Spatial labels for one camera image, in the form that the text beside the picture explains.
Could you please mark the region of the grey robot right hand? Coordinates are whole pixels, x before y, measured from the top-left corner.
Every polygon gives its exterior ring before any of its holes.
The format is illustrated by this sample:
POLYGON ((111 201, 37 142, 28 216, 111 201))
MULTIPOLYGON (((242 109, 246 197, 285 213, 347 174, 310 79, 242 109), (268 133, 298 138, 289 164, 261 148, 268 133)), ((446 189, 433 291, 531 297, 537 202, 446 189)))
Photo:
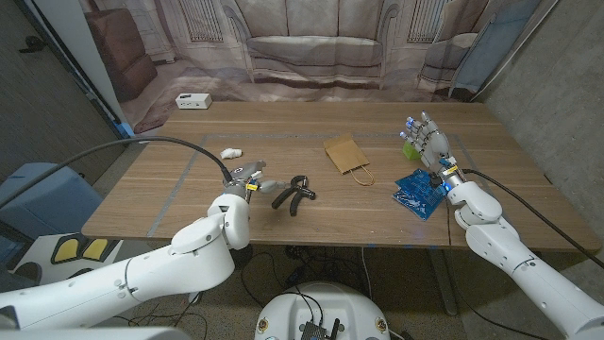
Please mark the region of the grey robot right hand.
POLYGON ((445 134, 425 111, 420 119, 408 117, 405 127, 400 136, 420 154, 422 163, 430 172, 451 187, 465 182, 445 134))

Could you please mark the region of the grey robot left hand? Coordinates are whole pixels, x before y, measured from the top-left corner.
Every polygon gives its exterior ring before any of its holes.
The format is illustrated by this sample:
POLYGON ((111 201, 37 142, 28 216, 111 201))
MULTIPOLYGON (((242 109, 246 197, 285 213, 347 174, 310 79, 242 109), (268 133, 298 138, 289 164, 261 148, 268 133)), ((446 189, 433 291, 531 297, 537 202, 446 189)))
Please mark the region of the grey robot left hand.
POLYGON ((253 192, 270 194, 277 189, 285 189, 287 183, 271 179, 262 179, 265 161, 246 163, 230 172, 232 180, 224 183, 224 193, 249 200, 253 192))

